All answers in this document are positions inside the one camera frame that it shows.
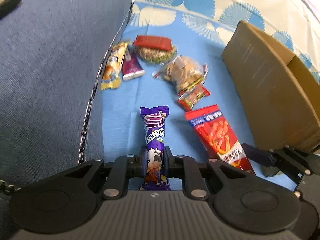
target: red wrapper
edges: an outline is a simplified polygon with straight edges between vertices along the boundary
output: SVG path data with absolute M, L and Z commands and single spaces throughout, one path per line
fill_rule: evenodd
M 185 116 L 199 136 L 209 158 L 218 158 L 255 174 L 240 142 L 217 105 L 187 112 Z
M 136 40 L 133 42 L 134 46 L 145 47 L 151 49 L 160 49 L 170 51 L 171 40 L 166 37 L 150 36 L 150 35 L 138 35 Z

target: brown box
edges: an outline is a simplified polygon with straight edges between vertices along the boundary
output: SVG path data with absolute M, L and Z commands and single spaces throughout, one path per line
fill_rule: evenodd
M 300 59 L 245 21 L 238 23 L 222 57 L 256 146 L 315 150 L 320 144 L 320 86 Z

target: black object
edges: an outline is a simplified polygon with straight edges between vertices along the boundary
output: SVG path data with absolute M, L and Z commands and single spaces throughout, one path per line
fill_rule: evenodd
M 13 11 L 21 0 L 0 0 L 0 20 Z
M 287 147 L 270 156 L 295 178 L 302 167 L 296 157 L 296 162 L 290 162 L 292 152 L 296 150 Z M 169 147 L 163 156 L 168 177 L 181 178 L 183 191 L 128 190 L 128 179 L 144 177 L 144 154 L 142 147 L 139 155 L 121 156 L 114 163 L 94 159 L 24 187 L 10 201 L 10 214 L 23 228 L 13 239 L 320 236 L 320 177 L 317 165 L 312 164 L 320 157 L 297 152 L 310 170 L 309 175 L 298 175 L 298 198 L 296 193 L 219 160 L 196 163 L 188 156 L 172 156 Z

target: yellow wrapper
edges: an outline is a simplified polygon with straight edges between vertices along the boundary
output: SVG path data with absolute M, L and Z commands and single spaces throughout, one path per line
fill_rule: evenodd
M 119 42 L 113 46 L 102 76 L 101 90 L 115 89 L 120 86 L 121 79 L 119 77 L 119 73 L 122 68 L 124 53 L 128 44 L 129 41 L 125 41 Z

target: metal chain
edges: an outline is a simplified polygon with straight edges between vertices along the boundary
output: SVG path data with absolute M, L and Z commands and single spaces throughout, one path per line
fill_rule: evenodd
M 20 190 L 20 188 L 16 188 L 14 185 L 7 185 L 4 180 L 0 180 L 0 193 L 3 192 L 6 195 L 12 195 L 18 190 Z
M 118 36 L 120 30 L 122 29 L 123 24 L 127 20 L 127 17 L 129 15 L 129 13 L 130 13 L 130 9 L 128 10 L 128 12 L 127 12 L 122 24 L 121 24 L 121 27 L 119 28 L 118 32 L 116 33 L 115 37 L 112 40 L 107 52 L 105 53 L 105 55 L 103 57 L 103 60 L 101 62 L 101 65 L 100 65 L 100 68 L 99 68 L 99 71 L 98 71 L 98 74 L 97 74 L 97 77 L 96 77 L 96 82 L 94 84 L 93 90 L 92 90 L 91 95 L 90 95 L 89 102 L 87 104 L 87 110 L 85 112 L 85 118 L 84 118 L 83 128 L 82 128 L 82 132 L 81 132 L 81 140 L 80 140 L 80 148 L 79 148 L 79 159 L 78 159 L 78 164 L 79 165 L 84 163 L 84 161 L 85 161 L 84 146 L 85 146 L 85 143 L 86 143 L 86 140 L 87 140 L 87 131 L 88 131 L 88 124 L 89 124 L 89 118 L 90 118 L 90 113 L 91 113 L 92 101 L 93 101 L 93 98 L 94 98 L 94 96 L 96 94 L 96 91 L 97 91 L 97 88 L 98 88 L 99 79 L 100 79 L 100 76 L 101 76 L 101 73 L 102 73 L 102 70 L 103 70 L 103 67 L 104 67 L 104 63 L 105 63 L 105 60 L 107 58 L 107 55 L 109 54 L 111 46 L 113 45 L 113 42 L 115 41 L 115 39 Z

